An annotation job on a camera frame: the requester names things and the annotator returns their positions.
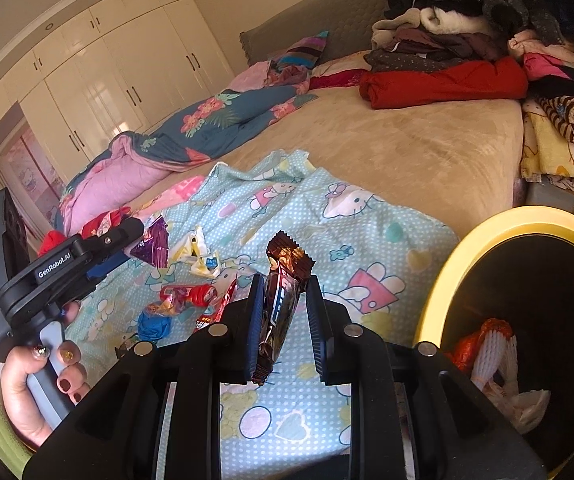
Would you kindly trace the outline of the green left sleeve forearm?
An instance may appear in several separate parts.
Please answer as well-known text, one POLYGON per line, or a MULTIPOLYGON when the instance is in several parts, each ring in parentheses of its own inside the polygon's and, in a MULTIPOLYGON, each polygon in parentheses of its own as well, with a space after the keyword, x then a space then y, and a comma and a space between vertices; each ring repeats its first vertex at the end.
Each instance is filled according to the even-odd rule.
POLYGON ((33 454, 11 425, 0 390, 0 460, 17 479, 21 479, 24 467, 33 454))

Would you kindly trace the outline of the left hand painted nails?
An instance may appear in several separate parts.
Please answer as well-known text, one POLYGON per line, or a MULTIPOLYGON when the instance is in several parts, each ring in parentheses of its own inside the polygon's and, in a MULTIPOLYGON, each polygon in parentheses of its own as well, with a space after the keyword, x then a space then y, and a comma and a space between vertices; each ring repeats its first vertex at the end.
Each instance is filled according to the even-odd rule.
POLYGON ((52 354, 41 344, 10 350, 0 376, 2 403, 19 438, 36 450, 52 434, 57 411, 50 405, 49 390, 57 401, 79 404, 89 392, 81 350, 64 340, 52 354))

